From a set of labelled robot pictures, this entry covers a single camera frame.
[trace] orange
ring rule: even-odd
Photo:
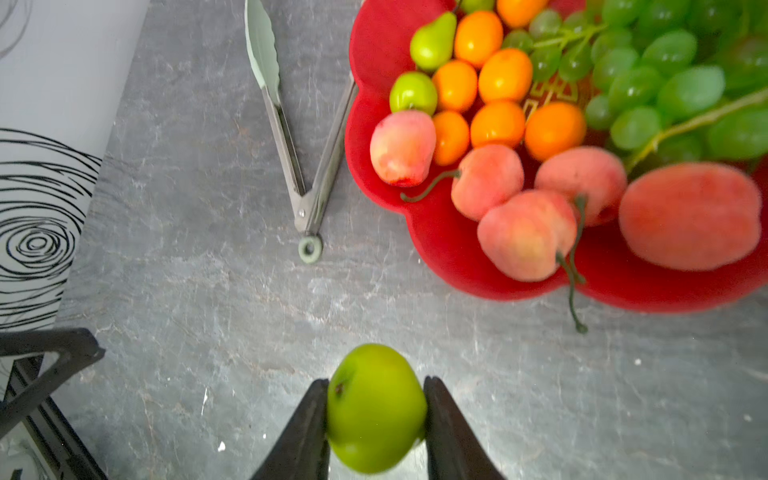
[[[491,56],[480,71],[478,88],[485,103],[494,100],[521,101],[533,80],[531,59],[517,48],[505,48]]]
[[[432,118],[435,122],[437,145],[432,157],[441,167],[450,165],[467,153],[469,149],[469,125],[460,114],[443,111]]]
[[[471,13],[458,23],[453,55],[478,70],[502,47],[504,28],[494,12]]]
[[[478,72],[465,61],[451,60],[432,76],[437,88],[439,111],[464,113],[475,103],[478,95]]]
[[[475,114],[469,129],[474,148],[502,144],[515,148],[525,131],[525,114],[520,105],[509,100],[487,104]]]
[[[509,28],[524,28],[547,7],[549,0],[498,0],[496,11]]]
[[[584,143],[587,122],[574,104],[555,101],[536,109],[525,126],[525,147],[538,161]]]

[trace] fruit tray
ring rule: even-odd
[[[413,243],[432,271],[458,290],[490,300],[524,300],[568,284],[562,270],[538,283],[506,277],[482,252],[477,223],[463,217],[450,201],[450,182],[441,182],[431,195],[416,204],[400,200],[400,193],[418,194],[434,177],[450,167],[432,166],[426,182],[414,188],[392,187],[377,177],[371,165],[369,144],[376,125],[389,113],[389,90],[404,71],[415,69],[409,43],[414,32],[453,9],[453,0],[366,0],[349,45],[349,63],[360,93],[349,115],[346,158],[360,190],[379,206],[404,215]],[[584,0],[552,0],[550,7],[563,16],[584,7]],[[547,97],[584,106],[592,96],[588,82],[534,84],[529,101]],[[538,163],[523,147],[526,187]],[[763,198],[768,197],[768,166],[754,174]],[[584,231],[576,262],[587,279],[578,291],[603,303],[649,313],[685,313],[708,310],[737,300],[768,284],[768,209],[761,213],[763,235],[758,247],[739,262],[709,272],[681,272],[647,263],[632,254],[617,222]]]

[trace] peach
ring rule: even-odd
[[[436,143],[435,124],[426,113],[390,114],[371,137],[373,170],[387,184],[414,187],[427,178]]]
[[[496,267],[521,282],[538,282],[558,269],[573,248],[577,225],[563,195],[527,190],[493,208],[480,220],[478,240]]]
[[[560,192],[570,201],[584,195],[584,225],[593,227],[618,217],[627,172],[619,157],[607,150],[576,147],[544,162],[536,174],[535,188]]]
[[[619,207],[619,227],[635,255],[684,271],[714,270],[749,255],[760,241],[762,200],[736,168],[685,163],[634,181]]]
[[[451,200],[462,215],[479,222],[490,209],[523,189],[520,157],[504,145],[486,145],[469,152],[458,165]]]

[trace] pink peach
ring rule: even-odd
[[[576,241],[576,216],[561,194],[527,190],[490,210],[478,225],[478,240],[496,267],[521,282],[538,282],[557,269]]]
[[[390,114],[371,137],[373,170],[387,184],[414,187],[427,178],[436,143],[435,124],[426,113]]]
[[[616,155],[599,147],[576,147],[557,154],[538,169],[535,187],[555,190],[574,201],[587,198],[584,224],[602,225],[616,219],[627,172]]]
[[[462,215],[480,221],[493,207],[523,189],[520,157],[504,145],[486,145],[469,152],[458,165],[451,200]]]
[[[736,168],[685,163],[633,182],[619,208],[619,227],[635,255],[674,270],[714,270],[760,242],[762,200]]]

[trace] pear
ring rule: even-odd
[[[456,15],[446,12],[413,34],[411,58],[417,67],[432,73],[451,59],[456,22]]]

